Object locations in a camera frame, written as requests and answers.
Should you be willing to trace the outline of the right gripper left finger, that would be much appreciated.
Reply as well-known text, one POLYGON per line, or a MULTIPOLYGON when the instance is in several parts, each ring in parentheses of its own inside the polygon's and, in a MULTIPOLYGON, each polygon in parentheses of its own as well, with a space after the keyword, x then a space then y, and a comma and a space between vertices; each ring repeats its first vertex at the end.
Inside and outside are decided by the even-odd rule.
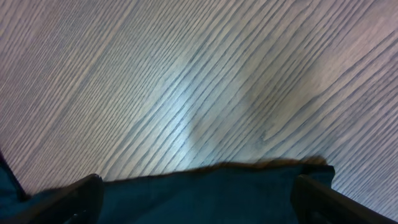
POLYGON ((103 204, 104 183, 97 174, 44 197, 1 223, 96 223, 103 204))

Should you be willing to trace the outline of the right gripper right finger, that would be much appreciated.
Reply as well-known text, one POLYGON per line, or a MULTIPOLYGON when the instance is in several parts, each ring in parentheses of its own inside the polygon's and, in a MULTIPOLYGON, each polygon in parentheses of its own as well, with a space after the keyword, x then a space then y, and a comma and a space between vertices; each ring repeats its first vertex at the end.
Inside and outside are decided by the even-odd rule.
POLYGON ((307 175, 295 179, 290 200, 299 223, 397 224, 307 175))

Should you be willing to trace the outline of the black t-shirt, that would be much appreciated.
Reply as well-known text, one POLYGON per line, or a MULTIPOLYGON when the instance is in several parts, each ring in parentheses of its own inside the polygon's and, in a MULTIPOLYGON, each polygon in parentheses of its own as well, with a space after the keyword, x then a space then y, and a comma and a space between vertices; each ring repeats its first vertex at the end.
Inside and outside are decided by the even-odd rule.
POLYGON ((294 180, 308 175, 331 185, 326 164, 241 164, 104 183, 103 203, 88 190, 67 223, 296 223, 294 180))

